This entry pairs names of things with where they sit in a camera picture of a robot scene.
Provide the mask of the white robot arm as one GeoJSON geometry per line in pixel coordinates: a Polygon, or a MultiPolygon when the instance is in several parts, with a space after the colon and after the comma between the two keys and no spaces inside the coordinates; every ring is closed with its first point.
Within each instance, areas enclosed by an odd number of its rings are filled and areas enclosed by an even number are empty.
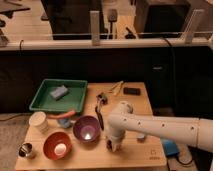
{"type": "Polygon", "coordinates": [[[133,131],[213,153],[213,120],[136,115],[130,103],[121,101],[108,115],[107,122],[106,137],[112,143],[112,151],[122,143],[126,131],[133,131]]]}

